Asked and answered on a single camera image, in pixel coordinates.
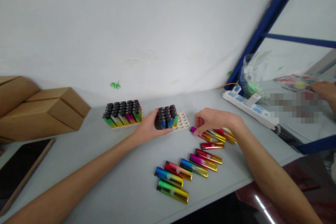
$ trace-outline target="hand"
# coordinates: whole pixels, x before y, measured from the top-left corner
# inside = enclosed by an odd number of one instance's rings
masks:
[[[231,112],[205,108],[195,115],[197,130],[194,135],[200,135],[208,129],[220,129],[227,127],[234,131],[235,128],[244,124],[244,120]]]
[[[133,141],[135,141],[136,145],[141,145],[150,140],[160,137],[162,135],[167,135],[172,132],[172,128],[157,130],[154,126],[154,121],[159,112],[159,109],[155,109],[153,113],[144,117],[142,123],[139,124],[139,127],[133,132],[130,137],[132,137]]]
[[[313,82],[306,88],[312,89],[316,93],[322,94],[322,98],[327,101],[336,100],[336,82],[328,81]]]

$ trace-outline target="cardboard box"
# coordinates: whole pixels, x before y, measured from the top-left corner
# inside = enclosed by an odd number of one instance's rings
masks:
[[[79,130],[84,118],[61,99],[22,103],[0,118],[0,136],[27,141]]]
[[[0,117],[39,91],[39,87],[22,76],[0,76]]]
[[[41,90],[29,97],[26,102],[49,99],[61,99],[82,117],[86,117],[90,110],[89,105],[71,87]]]
[[[4,145],[4,144],[11,144],[11,143],[13,143],[13,141],[12,140],[9,140],[9,139],[6,139],[6,138],[1,138],[0,137],[0,145]]]

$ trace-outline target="clear plastic bag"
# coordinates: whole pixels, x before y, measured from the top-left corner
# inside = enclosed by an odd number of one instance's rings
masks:
[[[263,53],[249,54],[244,57],[243,67],[241,68],[240,82],[244,91],[245,98],[250,98],[257,93],[265,99],[265,93],[261,88],[261,83],[266,73],[269,62],[270,51]]]

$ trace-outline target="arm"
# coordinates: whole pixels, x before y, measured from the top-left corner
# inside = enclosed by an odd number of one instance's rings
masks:
[[[306,88],[312,89],[316,93],[320,93],[322,95],[322,99],[329,103],[333,114],[336,116],[336,82],[313,82]]]
[[[158,109],[154,110],[132,135],[41,194],[5,224],[62,223],[84,196],[133,148],[173,131],[155,129],[157,113]]]
[[[312,206],[285,170],[254,137],[243,119],[230,112],[205,108],[195,115],[195,135],[211,128],[229,128],[261,191],[289,223],[322,223]]]

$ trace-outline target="blue metal frame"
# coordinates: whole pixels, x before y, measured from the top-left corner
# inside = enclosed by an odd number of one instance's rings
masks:
[[[278,34],[271,34],[271,33],[263,33],[261,36],[264,38],[266,37],[270,39],[285,40],[285,41],[290,41],[290,42],[309,44],[313,46],[336,48],[336,42],[330,41],[330,40],[318,40],[314,38],[310,39],[310,38],[293,37],[293,36],[278,35]]]
[[[240,57],[227,83],[235,83],[237,80],[239,80],[239,75],[240,75],[241,68],[243,66],[244,57],[246,55],[253,54],[257,51],[257,49],[259,48],[259,46],[264,40],[264,37],[262,37],[261,35],[263,33],[269,32],[269,30],[274,25],[275,21],[279,17],[280,13],[284,9],[288,1],[289,0],[272,0],[271,1],[268,9],[266,10],[264,16],[262,17],[252,38],[247,44],[242,56]],[[232,85],[227,85],[225,89],[226,90],[232,89]]]
[[[288,1],[289,0],[272,0],[269,7],[265,11],[256,31],[254,32],[243,54],[241,55],[227,83],[235,83],[238,81],[238,83],[241,85],[239,77],[240,77],[241,69],[243,67],[244,57],[249,54],[254,54],[259,48],[259,46],[261,45],[261,43],[263,42],[264,38],[266,37],[270,39],[278,39],[278,40],[284,40],[284,41],[310,44],[310,45],[315,45],[315,46],[336,48],[335,41],[285,36],[285,35],[279,35],[279,34],[269,34],[270,29],[274,25],[275,21],[281,14],[282,10],[284,9]],[[229,90],[232,88],[233,88],[233,85],[227,85],[225,87],[226,90]],[[319,139],[314,142],[308,143],[306,145],[301,145],[297,147],[297,149],[303,154],[317,153],[317,152],[332,149],[332,148],[336,148],[336,135],[323,138],[323,139]]]

